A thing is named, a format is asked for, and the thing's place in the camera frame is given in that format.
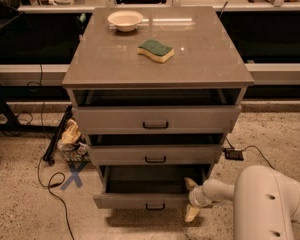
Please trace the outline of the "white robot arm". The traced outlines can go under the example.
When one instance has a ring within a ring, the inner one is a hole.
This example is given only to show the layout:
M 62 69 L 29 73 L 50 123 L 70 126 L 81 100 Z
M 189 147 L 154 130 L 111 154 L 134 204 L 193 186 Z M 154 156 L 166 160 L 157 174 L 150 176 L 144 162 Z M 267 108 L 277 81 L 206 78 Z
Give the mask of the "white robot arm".
M 187 178 L 185 220 L 225 201 L 233 203 L 234 240 L 294 240 L 292 223 L 300 223 L 300 182 L 260 165 L 245 168 L 233 185 L 208 179 L 199 185 Z

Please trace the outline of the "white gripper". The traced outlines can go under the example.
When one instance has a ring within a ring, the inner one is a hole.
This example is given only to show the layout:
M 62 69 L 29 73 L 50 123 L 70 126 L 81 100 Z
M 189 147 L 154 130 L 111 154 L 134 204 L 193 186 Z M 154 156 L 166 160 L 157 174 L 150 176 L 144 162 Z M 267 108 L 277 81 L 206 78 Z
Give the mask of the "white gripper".
M 197 183 L 188 177 L 185 177 L 184 181 L 186 188 L 189 190 L 188 199 L 190 203 L 187 205 L 185 221 L 190 223 L 199 213 L 199 208 L 209 206 L 211 200 L 205 195 L 202 185 L 197 186 Z

